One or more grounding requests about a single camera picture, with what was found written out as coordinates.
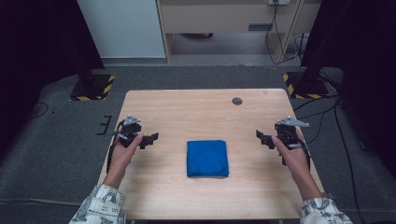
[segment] yellow black caution tape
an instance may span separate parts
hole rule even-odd
[[[283,75],[283,80],[285,81],[286,86],[288,87],[288,91],[292,99],[318,99],[318,98],[326,98],[329,96],[329,94],[297,94],[294,92],[294,88],[290,82],[288,74]]]
[[[84,95],[81,95],[81,96],[76,96],[76,97],[70,97],[70,100],[71,100],[71,101],[104,100],[104,99],[107,97],[108,92],[109,92],[110,89],[111,89],[111,85],[113,85],[114,78],[116,78],[116,77],[115,77],[115,76],[110,76],[110,77],[108,78],[107,85],[106,85],[106,87],[104,88],[102,94],[100,94],[100,95],[94,95],[94,96],[84,96]]]

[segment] light stand base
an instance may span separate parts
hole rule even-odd
[[[111,89],[115,76],[93,75],[93,88],[85,87],[81,80],[78,80],[75,88],[70,94],[71,101],[104,100]]]
[[[303,74],[300,72],[288,72],[283,75],[283,80],[288,87],[292,99],[318,99],[329,96],[329,91],[321,80],[317,80],[309,90],[299,89],[298,87]]]

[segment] shirt sleeve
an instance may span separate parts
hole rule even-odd
[[[335,202],[328,198],[303,201],[300,224],[352,224],[347,215],[338,211]]]
[[[124,224],[125,213],[121,207],[125,197],[117,189],[108,185],[98,184],[92,190],[76,214],[70,220],[70,224],[94,224],[113,223]]]

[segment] white wall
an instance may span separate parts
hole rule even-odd
[[[155,0],[78,0],[102,58],[165,58]]]

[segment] floor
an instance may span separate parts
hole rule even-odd
[[[265,44],[265,32],[227,33],[196,35],[176,35],[169,66],[218,66],[218,65],[244,65],[244,66],[297,66],[299,58],[294,60],[295,49],[301,44],[301,35],[295,35],[290,41],[285,56],[290,58],[285,62],[277,62],[271,58],[270,51]],[[307,41],[307,34],[303,38],[303,47]],[[111,62],[106,66],[126,65],[160,65],[164,60],[132,60],[124,62]]]

